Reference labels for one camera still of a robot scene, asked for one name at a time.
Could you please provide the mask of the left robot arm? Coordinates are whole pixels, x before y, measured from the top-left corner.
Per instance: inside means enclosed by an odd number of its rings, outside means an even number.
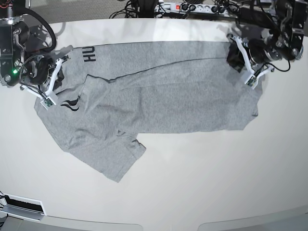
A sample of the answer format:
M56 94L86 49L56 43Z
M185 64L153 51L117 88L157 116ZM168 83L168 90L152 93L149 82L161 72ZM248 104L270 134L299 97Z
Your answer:
M251 66L270 66L272 62L285 59L288 63L300 59L303 50L304 25L308 16L306 0L274 0L272 10L265 11L259 0L249 4L251 22L268 29L266 38L242 40Z

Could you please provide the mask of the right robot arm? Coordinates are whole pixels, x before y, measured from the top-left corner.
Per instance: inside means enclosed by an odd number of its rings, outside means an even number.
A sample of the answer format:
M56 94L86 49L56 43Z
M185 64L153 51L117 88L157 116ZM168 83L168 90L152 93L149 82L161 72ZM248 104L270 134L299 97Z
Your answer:
M24 16L36 19L51 38L51 44L28 49L31 39L42 41L31 32ZM6 87L21 84L42 95L51 83L56 61L51 52L57 45L56 35L49 23L31 9L29 0L0 2L0 83Z

